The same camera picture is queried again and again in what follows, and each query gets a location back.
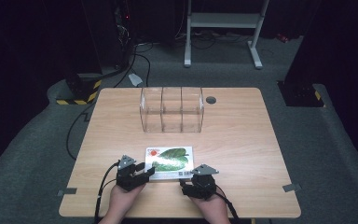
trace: hand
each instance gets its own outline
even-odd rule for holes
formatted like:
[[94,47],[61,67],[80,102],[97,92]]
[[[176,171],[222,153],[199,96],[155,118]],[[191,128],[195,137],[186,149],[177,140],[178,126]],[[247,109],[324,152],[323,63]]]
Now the hand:
[[[216,192],[224,195],[220,188]],[[227,215],[227,204],[222,198],[216,194],[212,195],[209,199],[198,199],[188,197],[199,208],[204,218],[210,224],[229,224]]]
[[145,185],[143,184],[131,191],[126,191],[120,186],[114,185],[110,192],[109,208],[99,224],[119,224]]

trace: round hole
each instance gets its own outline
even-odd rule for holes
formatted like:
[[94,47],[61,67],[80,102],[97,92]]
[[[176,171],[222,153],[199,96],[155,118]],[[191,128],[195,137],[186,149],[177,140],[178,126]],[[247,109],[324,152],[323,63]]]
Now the round hole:
[[216,98],[214,98],[213,96],[208,96],[206,98],[206,103],[213,105],[214,103],[216,103]]

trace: black cable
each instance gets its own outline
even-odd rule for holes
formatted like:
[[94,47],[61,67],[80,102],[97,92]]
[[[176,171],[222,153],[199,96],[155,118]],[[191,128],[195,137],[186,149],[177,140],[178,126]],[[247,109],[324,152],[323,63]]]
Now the black cable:
[[127,69],[126,73],[125,73],[124,76],[121,78],[121,80],[120,80],[113,88],[116,88],[116,87],[124,80],[124,78],[127,76],[127,74],[128,74],[128,73],[130,72],[130,70],[132,69],[132,66],[133,66],[133,64],[134,64],[134,62],[135,62],[135,52],[136,52],[136,48],[137,48],[137,47],[138,47],[138,46],[135,46],[135,48],[134,48],[134,50],[133,50],[134,54],[133,54],[132,62],[131,62],[131,64],[130,64],[129,68]]
[[136,74],[136,71],[135,71],[135,69],[133,69],[133,68],[132,68],[132,69],[131,69],[131,71],[133,72],[133,74]]
[[183,46],[185,46],[185,45],[186,45],[186,40],[185,40],[185,39],[184,39],[184,40],[177,39],[177,40],[175,41],[173,47],[174,47],[175,49],[179,49],[179,48],[181,48],[181,47],[183,47]]
[[146,87],[148,87],[149,86],[149,74],[150,74],[150,61],[144,55],[136,54],[136,53],[134,55],[144,58],[148,63],[147,75],[146,75]]
[[234,39],[232,40],[224,40],[224,39],[220,39],[220,38],[216,38],[216,41],[218,43],[228,43],[228,44],[236,44],[236,43],[240,43],[246,40],[249,40],[249,38],[251,37],[250,35],[246,36],[244,39],[240,40],[242,35],[238,35],[238,36],[231,36]]
[[212,42],[212,44],[210,45],[210,46],[208,46],[208,47],[206,47],[206,48],[200,48],[200,47],[197,47],[197,46],[195,46],[194,44],[193,44],[193,42],[191,42],[191,47],[193,47],[193,48],[195,48],[195,49],[209,49],[209,48],[211,48],[215,43],[216,43],[216,39],[214,38],[214,36],[212,36],[211,35],[211,38],[209,38],[209,39],[201,39],[201,38],[197,38],[199,41],[213,41]]
[[185,14],[186,14],[186,3],[185,3],[185,0],[183,0],[182,20],[181,20],[181,22],[180,22],[180,26],[179,26],[178,32],[177,32],[176,35],[175,35],[175,38],[180,34],[180,31],[182,30],[183,23],[184,23],[184,21],[185,21]]
[[232,202],[228,200],[228,198],[226,198],[225,196],[219,194],[218,192],[214,193],[215,195],[219,196],[220,198],[223,199],[223,201],[225,201],[225,203],[228,206],[229,211],[231,212],[232,216],[234,216],[234,220],[237,222],[237,224],[241,224],[240,223],[240,218],[237,215],[237,211],[235,211],[234,205],[232,205]]
[[154,43],[149,43],[149,44],[143,44],[143,45],[150,45],[150,48],[148,49],[144,49],[144,50],[141,50],[141,51],[135,51],[135,53],[145,53],[147,51],[150,51],[153,47],[154,47]]
[[113,180],[109,180],[108,182],[106,182],[106,184],[105,184],[105,185],[103,185],[103,189],[106,187],[106,185],[108,185],[108,184],[112,183],[113,181],[115,181],[115,179],[113,179]]
[[120,163],[120,161],[114,163],[113,165],[111,165],[109,167],[109,169],[107,169],[106,173],[103,176],[103,181],[101,182],[101,186],[100,189],[98,190],[98,198],[97,198],[97,203],[95,205],[95,214],[94,214],[94,223],[98,224],[98,222],[100,222],[100,218],[99,218],[99,214],[100,214],[100,206],[101,206],[101,198],[103,197],[103,188],[105,187],[104,185],[104,181],[107,178],[107,176],[109,175],[109,172],[115,167],[118,166],[118,164]]
[[69,150],[69,137],[70,137],[70,135],[71,135],[71,131],[72,131],[72,129],[74,128],[74,126],[75,126],[77,120],[80,119],[80,117],[81,117],[82,115],[85,116],[85,117],[84,117],[84,121],[85,121],[85,122],[89,122],[89,121],[90,121],[90,118],[88,118],[89,113],[86,113],[86,111],[87,111],[88,109],[90,109],[90,108],[91,108],[92,106],[94,106],[94,105],[95,105],[95,102],[92,103],[91,105],[89,105],[86,109],[84,109],[84,110],[76,117],[76,119],[75,119],[74,122],[72,123],[71,127],[69,128],[68,134],[66,135],[66,151],[68,152],[69,156],[70,156],[72,159],[74,159],[74,161],[76,160],[76,157],[75,157],[75,156],[71,153],[71,151]]
[[122,68],[118,69],[117,71],[102,75],[100,77],[82,77],[82,80],[91,82],[91,81],[102,80],[102,79],[105,79],[105,78],[108,78],[108,77],[114,77],[114,76],[119,75],[120,73],[122,73],[125,69],[126,69],[126,67],[123,66]]

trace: gray carpet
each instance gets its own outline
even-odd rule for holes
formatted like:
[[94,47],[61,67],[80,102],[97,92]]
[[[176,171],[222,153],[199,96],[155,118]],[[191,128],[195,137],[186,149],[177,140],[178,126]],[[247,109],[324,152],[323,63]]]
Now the gray carpet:
[[[325,107],[287,107],[277,86],[277,80],[284,80],[300,43],[301,39],[283,44],[261,38],[257,48],[264,65],[262,70],[255,70],[244,41],[218,41],[212,45],[195,40],[190,68],[183,67],[183,45],[175,48],[144,45],[137,50],[151,63],[148,79],[151,87],[257,87],[261,90],[289,175],[293,183],[302,187],[296,193],[302,215],[295,219],[257,219],[256,223],[358,223],[358,153],[326,89],[315,85]],[[144,58],[136,57],[132,72],[143,79],[140,86],[145,85],[147,67]],[[122,75],[104,79],[101,89],[115,86]],[[118,86],[133,87],[127,77]],[[49,89],[50,105],[18,133],[0,158],[0,223],[92,223],[91,217],[61,217],[58,212],[62,201],[58,191],[66,188],[75,164],[65,149],[66,136],[75,118],[87,107],[56,105],[55,99],[65,88],[64,81],[60,81]],[[87,126],[83,116],[70,134],[69,148],[74,155]],[[142,220],[124,221],[131,222],[142,223]],[[177,223],[178,220],[144,221],[152,222]]]

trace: wooden table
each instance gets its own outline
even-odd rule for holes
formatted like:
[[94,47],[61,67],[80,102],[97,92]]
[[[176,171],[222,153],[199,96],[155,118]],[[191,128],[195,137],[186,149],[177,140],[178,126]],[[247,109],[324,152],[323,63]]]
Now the wooden table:
[[[123,154],[145,161],[147,147],[192,146],[194,166],[219,170],[213,175],[239,217],[299,217],[293,191],[269,114],[255,88],[203,88],[205,103],[201,133],[144,133],[139,114],[141,89],[103,89],[98,97],[60,207],[64,217],[93,217],[98,188],[106,170]],[[116,177],[117,168],[107,180]],[[100,216],[107,210],[109,184]],[[178,182],[148,183],[127,217],[201,217],[182,194]]]

